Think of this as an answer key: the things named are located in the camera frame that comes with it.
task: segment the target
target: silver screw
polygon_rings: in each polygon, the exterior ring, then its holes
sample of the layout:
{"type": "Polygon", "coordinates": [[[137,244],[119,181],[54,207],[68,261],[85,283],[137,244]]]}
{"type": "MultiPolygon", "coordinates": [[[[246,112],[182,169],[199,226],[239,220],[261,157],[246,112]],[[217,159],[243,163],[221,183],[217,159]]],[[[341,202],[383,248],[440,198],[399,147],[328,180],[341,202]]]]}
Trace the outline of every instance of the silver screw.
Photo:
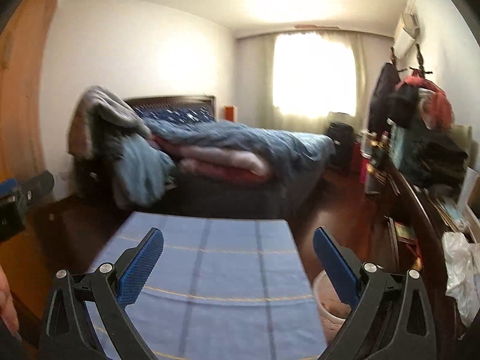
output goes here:
{"type": "Polygon", "coordinates": [[[371,262],[367,262],[363,268],[367,271],[370,272],[371,274],[377,271],[377,266],[375,264],[372,264],[371,262]]]}
{"type": "Polygon", "coordinates": [[[410,269],[409,275],[412,279],[418,279],[420,277],[420,274],[415,269],[410,269]]]}
{"type": "Polygon", "coordinates": [[[103,274],[107,274],[112,269],[113,269],[112,264],[105,263],[105,264],[100,265],[100,272],[103,273],[103,274]]]}
{"type": "Polygon", "coordinates": [[[60,269],[57,272],[57,279],[63,279],[67,275],[67,271],[64,269],[60,269]]]}

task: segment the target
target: window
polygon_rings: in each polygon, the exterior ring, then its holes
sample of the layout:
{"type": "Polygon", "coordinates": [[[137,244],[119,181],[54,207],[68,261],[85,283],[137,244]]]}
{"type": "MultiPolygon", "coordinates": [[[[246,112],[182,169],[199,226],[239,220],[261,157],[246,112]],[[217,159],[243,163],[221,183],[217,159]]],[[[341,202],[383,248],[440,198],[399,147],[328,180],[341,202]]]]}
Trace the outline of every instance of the window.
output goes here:
{"type": "Polygon", "coordinates": [[[342,112],[355,116],[355,57],[345,42],[320,34],[277,37],[273,64],[273,102],[282,114],[309,117],[342,112]]]}

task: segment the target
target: sheer curtain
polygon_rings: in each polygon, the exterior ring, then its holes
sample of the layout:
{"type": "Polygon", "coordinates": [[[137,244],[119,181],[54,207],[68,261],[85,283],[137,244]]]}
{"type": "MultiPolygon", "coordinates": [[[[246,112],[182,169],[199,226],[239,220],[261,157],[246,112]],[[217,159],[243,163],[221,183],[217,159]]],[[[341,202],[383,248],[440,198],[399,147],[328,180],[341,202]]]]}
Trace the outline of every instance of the sheer curtain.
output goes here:
{"type": "Polygon", "coordinates": [[[325,133],[339,121],[355,130],[366,115],[361,38],[341,31],[265,36],[265,89],[261,125],[325,133]]]}

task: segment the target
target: headboard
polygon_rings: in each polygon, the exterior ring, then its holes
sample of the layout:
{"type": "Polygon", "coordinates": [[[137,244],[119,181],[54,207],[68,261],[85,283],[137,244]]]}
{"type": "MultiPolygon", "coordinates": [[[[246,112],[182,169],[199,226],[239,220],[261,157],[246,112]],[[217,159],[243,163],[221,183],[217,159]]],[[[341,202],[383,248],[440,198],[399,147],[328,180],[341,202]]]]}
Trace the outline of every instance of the headboard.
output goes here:
{"type": "Polygon", "coordinates": [[[215,96],[205,95],[178,95],[178,96],[158,96],[158,97],[134,97],[125,99],[130,107],[138,108],[181,108],[191,105],[204,105],[207,107],[213,117],[215,115],[215,96]]]}

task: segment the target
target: human hand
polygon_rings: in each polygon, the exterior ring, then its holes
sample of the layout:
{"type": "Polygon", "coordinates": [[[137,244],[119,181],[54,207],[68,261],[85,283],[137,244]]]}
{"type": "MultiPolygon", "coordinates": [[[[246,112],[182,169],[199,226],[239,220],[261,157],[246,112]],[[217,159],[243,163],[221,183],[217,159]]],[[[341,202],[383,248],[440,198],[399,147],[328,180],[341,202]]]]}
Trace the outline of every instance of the human hand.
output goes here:
{"type": "Polygon", "coordinates": [[[3,319],[8,330],[15,335],[18,332],[18,318],[11,297],[7,278],[0,266],[0,317],[3,319]]]}

